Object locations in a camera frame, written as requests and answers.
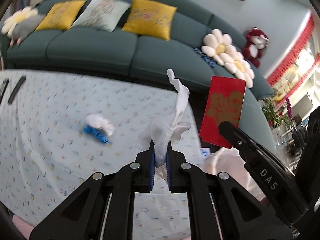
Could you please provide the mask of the white twisted tissue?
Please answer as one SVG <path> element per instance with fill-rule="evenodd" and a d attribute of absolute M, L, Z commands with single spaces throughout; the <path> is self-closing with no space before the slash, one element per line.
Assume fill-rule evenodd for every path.
<path fill-rule="evenodd" d="M 188 106 L 189 89 L 175 77 L 172 69 L 167 70 L 167 76 L 177 90 L 175 106 L 169 114 L 150 121 L 146 129 L 138 136 L 136 144 L 136 150 L 142 152 L 149 149 L 151 141 L 154 142 L 156 174 L 165 181 L 169 181 L 168 171 L 166 171 L 166 168 L 169 167 L 167 164 L 168 144 L 180 141 L 182 133 L 191 128 L 190 123 L 181 121 Z"/>

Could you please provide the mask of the red gift box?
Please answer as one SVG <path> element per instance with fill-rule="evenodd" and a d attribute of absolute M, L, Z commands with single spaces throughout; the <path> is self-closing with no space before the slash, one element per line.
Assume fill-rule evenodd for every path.
<path fill-rule="evenodd" d="M 246 82 L 242 79 L 212 77 L 200 128 L 202 141 L 223 148 L 232 148 L 219 133 L 219 124 L 228 121 L 234 127 L 239 127 L 245 90 Z"/>

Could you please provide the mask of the blue wrapper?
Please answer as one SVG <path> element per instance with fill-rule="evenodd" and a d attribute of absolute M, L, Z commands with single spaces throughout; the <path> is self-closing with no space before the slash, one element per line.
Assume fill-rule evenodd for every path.
<path fill-rule="evenodd" d="M 107 134 L 105 132 L 103 132 L 101 129 L 97 129 L 97 128 L 94 128 L 94 127 L 87 125 L 83 129 L 83 131 L 86 134 L 91 135 L 92 137 L 94 137 L 96 140 L 98 140 L 99 142 L 101 142 L 103 144 L 108 144 L 110 142 Z"/>

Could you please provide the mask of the pink fluffy rug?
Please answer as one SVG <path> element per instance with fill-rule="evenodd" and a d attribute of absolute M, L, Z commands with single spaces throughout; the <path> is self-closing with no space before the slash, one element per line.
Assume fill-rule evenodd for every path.
<path fill-rule="evenodd" d="M 29 240 L 31 232 L 34 230 L 34 226 L 25 222 L 22 218 L 18 217 L 17 215 L 13 215 L 12 222 L 18 229 L 18 231 L 27 239 Z"/>

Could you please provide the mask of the potted green plant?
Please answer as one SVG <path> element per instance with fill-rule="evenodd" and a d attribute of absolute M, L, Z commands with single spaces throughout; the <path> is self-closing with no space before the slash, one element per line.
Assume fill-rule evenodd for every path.
<path fill-rule="evenodd" d="M 285 98 L 280 107 L 277 107 L 272 99 L 263 99 L 262 111 L 270 127 L 286 126 L 288 129 L 292 127 L 293 116 L 289 98 Z"/>

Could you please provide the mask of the floral light blue tablecloth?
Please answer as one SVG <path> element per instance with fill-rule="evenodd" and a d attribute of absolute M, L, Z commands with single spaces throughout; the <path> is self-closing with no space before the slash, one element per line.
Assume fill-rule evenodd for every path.
<path fill-rule="evenodd" d="M 34 227 L 94 172 L 111 174 L 133 162 L 140 133 L 154 118 L 169 114 L 177 98 L 174 89 L 67 73 L 6 70 L 1 84 L 5 79 L 1 203 L 11 222 L 17 215 Z M 83 131 L 91 114 L 115 127 L 108 144 Z"/>

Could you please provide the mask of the blue knitted cloth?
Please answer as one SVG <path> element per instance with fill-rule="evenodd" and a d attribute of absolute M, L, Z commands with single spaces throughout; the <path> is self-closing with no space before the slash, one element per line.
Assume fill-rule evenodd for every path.
<path fill-rule="evenodd" d="M 210 68 L 214 68 L 217 63 L 205 53 L 202 52 L 200 48 L 194 48 L 194 52 L 206 63 Z"/>

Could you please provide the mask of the black remote control left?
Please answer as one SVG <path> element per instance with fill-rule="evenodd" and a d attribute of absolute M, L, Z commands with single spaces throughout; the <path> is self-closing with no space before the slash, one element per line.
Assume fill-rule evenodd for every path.
<path fill-rule="evenodd" d="M 8 86 L 8 83 L 9 83 L 9 79 L 5 79 L 1 85 L 1 88 L 0 88 L 0 104 L 2 103 L 2 100 L 3 100 L 3 97 L 4 97 L 4 93 L 7 89 L 7 86 Z"/>

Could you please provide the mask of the black remote control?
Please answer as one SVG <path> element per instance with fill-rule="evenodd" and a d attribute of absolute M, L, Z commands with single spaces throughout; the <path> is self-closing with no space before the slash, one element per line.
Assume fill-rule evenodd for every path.
<path fill-rule="evenodd" d="M 0 88 L 0 104 L 2 103 L 2 100 L 3 100 L 3 97 L 4 97 L 4 93 L 7 89 L 7 86 L 8 86 L 8 83 L 9 83 L 9 79 L 5 79 L 1 85 L 1 88 Z"/>
<path fill-rule="evenodd" d="M 26 81 L 27 77 L 24 75 L 22 76 L 18 83 L 16 84 L 16 86 L 14 87 L 9 99 L 8 99 L 8 104 L 11 105 L 13 103 L 13 101 L 15 100 L 20 88 L 22 87 L 22 85 L 24 84 L 24 82 Z"/>

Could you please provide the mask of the red white teddy bear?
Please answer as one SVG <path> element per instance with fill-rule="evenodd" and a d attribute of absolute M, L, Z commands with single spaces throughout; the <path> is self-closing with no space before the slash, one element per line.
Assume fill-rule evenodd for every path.
<path fill-rule="evenodd" d="M 247 42 L 242 49 L 242 54 L 245 59 L 258 68 L 260 66 L 260 59 L 263 55 L 263 50 L 270 44 L 268 36 L 259 28 L 253 27 L 245 35 Z"/>

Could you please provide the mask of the dark green sectional sofa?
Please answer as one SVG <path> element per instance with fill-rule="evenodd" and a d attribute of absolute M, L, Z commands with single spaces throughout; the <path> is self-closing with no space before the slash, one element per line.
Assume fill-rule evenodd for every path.
<path fill-rule="evenodd" d="M 44 0 L 37 9 L 47 14 L 54 4 L 72 0 Z M 188 87 L 194 102 L 204 104 L 213 76 L 232 77 L 221 66 L 209 66 L 195 53 L 205 35 L 220 29 L 231 35 L 237 49 L 246 38 L 218 16 L 190 0 L 152 0 L 177 8 L 170 40 L 139 36 L 122 30 L 128 13 L 120 18 L 114 31 L 75 27 L 67 31 L 46 29 L 31 33 L 19 45 L 11 47 L 1 36 L 1 54 L 9 68 L 62 70 L 99 74 L 135 80 L 155 87 L 168 87 L 167 69 Z"/>

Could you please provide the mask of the white daisy pillow upper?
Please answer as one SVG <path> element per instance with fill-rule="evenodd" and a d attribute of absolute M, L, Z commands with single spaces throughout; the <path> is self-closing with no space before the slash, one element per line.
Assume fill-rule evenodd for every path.
<path fill-rule="evenodd" d="M 233 40 L 229 34 L 223 34 L 220 29 L 213 29 L 203 38 L 201 51 L 209 58 L 214 59 L 218 65 L 224 66 L 225 61 L 221 53 L 226 53 L 227 46 L 231 46 Z"/>

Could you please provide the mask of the yellow embroidered cushion left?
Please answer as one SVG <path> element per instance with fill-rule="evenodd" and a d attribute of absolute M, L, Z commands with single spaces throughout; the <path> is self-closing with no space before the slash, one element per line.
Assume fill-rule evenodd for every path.
<path fill-rule="evenodd" d="M 71 0 L 55 3 L 35 31 L 57 29 L 67 31 L 71 28 L 86 0 Z"/>

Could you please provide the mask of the yellow embroidered cushion right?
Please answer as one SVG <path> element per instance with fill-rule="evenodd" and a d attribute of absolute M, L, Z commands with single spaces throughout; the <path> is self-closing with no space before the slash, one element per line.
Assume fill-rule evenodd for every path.
<path fill-rule="evenodd" d="M 161 2 L 132 0 L 130 13 L 121 30 L 170 41 L 176 11 L 177 7 Z"/>

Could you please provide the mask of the grey plush mouse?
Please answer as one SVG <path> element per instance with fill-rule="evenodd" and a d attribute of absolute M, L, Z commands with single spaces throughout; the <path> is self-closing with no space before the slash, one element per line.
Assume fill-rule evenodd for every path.
<path fill-rule="evenodd" d="M 10 46 L 12 47 L 14 44 L 20 45 L 30 33 L 35 31 L 44 18 L 44 14 L 38 14 L 18 23 L 13 29 Z"/>

